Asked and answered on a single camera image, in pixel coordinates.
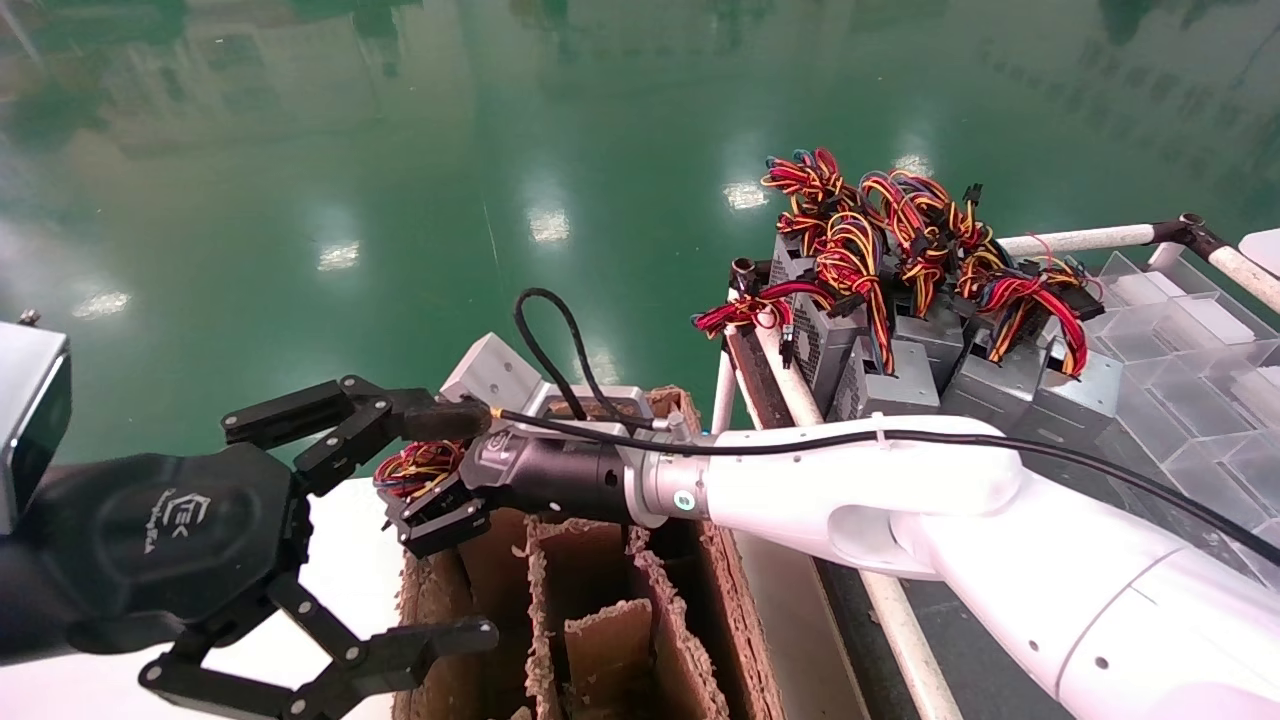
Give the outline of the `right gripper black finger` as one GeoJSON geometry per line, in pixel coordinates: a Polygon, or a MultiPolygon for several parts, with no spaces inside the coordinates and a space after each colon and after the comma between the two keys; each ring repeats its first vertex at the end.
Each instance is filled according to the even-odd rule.
{"type": "Polygon", "coordinates": [[[438,478],[407,498],[385,495],[387,518],[390,521],[428,521],[462,509],[471,501],[471,491],[458,473],[438,478]]]}
{"type": "Polygon", "coordinates": [[[429,509],[407,521],[399,532],[399,544],[416,559],[429,559],[454,550],[489,532],[490,511],[483,500],[472,498],[453,509],[429,509]]]}

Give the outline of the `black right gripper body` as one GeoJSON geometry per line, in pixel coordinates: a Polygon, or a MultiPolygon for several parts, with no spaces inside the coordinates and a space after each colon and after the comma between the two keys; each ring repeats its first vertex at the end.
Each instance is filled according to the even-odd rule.
{"type": "Polygon", "coordinates": [[[488,503],[526,514],[630,524],[626,468],[613,445],[502,430],[467,452],[465,486],[488,503]]]}

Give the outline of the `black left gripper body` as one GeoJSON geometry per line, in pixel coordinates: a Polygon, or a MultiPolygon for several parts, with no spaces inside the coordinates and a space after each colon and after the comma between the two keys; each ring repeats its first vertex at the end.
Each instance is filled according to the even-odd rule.
{"type": "Polygon", "coordinates": [[[129,653],[195,632],[216,647],[275,612],[311,536],[292,470],[252,445],[54,468],[40,484],[40,634],[129,653]]]}

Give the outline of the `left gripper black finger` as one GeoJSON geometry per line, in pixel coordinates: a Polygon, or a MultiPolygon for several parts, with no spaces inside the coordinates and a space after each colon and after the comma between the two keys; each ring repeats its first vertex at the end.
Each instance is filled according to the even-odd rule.
{"type": "Polygon", "coordinates": [[[229,609],[187,626],[140,674],[140,684],[182,708],[232,719],[343,719],[366,698],[419,688],[444,657],[486,652],[499,634],[485,618],[397,626],[361,641],[293,574],[237,597],[229,609]],[[236,632],[282,611],[330,659],[297,689],[204,667],[209,652],[236,632]]]}
{"type": "Polygon", "coordinates": [[[324,496],[396,441],[471,441],[489,430],[492,410],[475,398],[439,400],[425,388],[387,389],[346,375],[225,415],[228,445],[271,450],[320,434],[294,459],[302,495],[324,496]]]}

